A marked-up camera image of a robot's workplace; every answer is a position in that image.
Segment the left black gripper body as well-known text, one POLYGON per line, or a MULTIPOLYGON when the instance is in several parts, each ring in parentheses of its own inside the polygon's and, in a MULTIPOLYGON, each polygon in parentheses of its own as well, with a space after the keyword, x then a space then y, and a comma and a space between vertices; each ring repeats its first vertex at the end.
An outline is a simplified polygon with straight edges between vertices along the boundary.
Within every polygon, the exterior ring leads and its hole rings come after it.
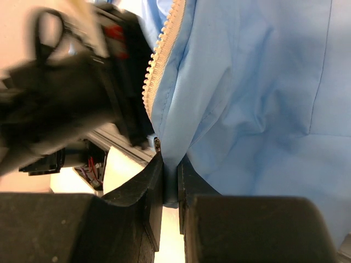
POLYGON ((113 123, 133 147, 153 129, 142 91, 152 53, 140 17, 90 4, 106 55, 66 14, 38 8, 30 21, 33 59, 1 80, 1 174, 26 167, 113 123))

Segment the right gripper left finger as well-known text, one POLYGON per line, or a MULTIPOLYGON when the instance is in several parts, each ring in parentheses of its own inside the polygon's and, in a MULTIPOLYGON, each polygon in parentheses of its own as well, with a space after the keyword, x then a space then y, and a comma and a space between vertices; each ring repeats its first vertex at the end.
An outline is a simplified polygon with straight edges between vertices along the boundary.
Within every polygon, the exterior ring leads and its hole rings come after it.
POLYGON ((108 194, 2 193, 1 262, 153 262, 163 160, 108 194))

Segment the light blue hooded jacket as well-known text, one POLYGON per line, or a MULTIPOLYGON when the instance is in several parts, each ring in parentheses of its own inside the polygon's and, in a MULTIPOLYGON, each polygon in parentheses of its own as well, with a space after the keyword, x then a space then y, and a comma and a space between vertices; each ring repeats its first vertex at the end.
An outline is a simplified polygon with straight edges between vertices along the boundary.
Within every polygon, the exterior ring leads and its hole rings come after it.
POLYGON ((187 156, 224 195, 302 196, 350 232, 350 1, 142 1, 145 107, 177 207, 187 156))

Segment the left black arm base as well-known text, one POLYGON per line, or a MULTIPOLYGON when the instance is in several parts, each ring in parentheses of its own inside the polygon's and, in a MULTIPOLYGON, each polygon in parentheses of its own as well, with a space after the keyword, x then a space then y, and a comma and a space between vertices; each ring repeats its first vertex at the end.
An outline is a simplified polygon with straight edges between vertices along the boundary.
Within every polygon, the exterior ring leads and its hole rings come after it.
POLYGON ((73 168, 94 190, 103 189, 107 151, 87 139, 68 144, 65 148, 19 168, 29 176, 59 173, 62 168, 73 168))

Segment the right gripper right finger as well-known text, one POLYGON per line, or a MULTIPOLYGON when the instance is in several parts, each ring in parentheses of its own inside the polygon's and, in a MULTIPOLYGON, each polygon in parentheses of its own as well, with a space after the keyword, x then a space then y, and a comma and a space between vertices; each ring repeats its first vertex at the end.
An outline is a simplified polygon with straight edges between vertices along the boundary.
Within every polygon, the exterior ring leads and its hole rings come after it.
POLYGON ((283 196, 224 196, 178 166, 180 232, 186 262, 337 262, 316 206, 283 196))

